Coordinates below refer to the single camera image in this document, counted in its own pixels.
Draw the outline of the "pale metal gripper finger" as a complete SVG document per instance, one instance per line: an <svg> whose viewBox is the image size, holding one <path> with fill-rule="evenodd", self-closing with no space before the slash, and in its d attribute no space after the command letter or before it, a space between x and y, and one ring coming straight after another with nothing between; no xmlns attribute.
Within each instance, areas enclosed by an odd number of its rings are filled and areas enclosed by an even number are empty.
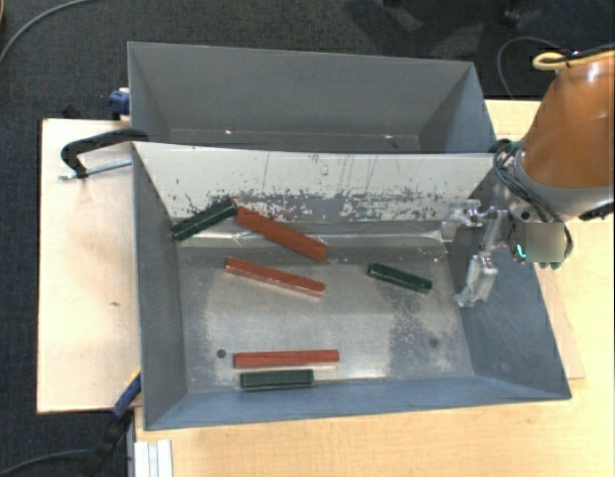
<svg viewBox="0 0 615 477"><path fill-rule="evenodd" d="M476 199L452 202L449 205L447 217L441 223L441 238L454 240L457 231L462 227L480 228L486 217L486 213L480 211L481 207L481 202Z"/></svg>
<svg viewBox="0 0 615 477"><path fill-rule="evenodd" d="M472 307L477 301L487 301L499 270L489 253L472 256L466 271L465 285L454 300L460 308Z"/></svg>

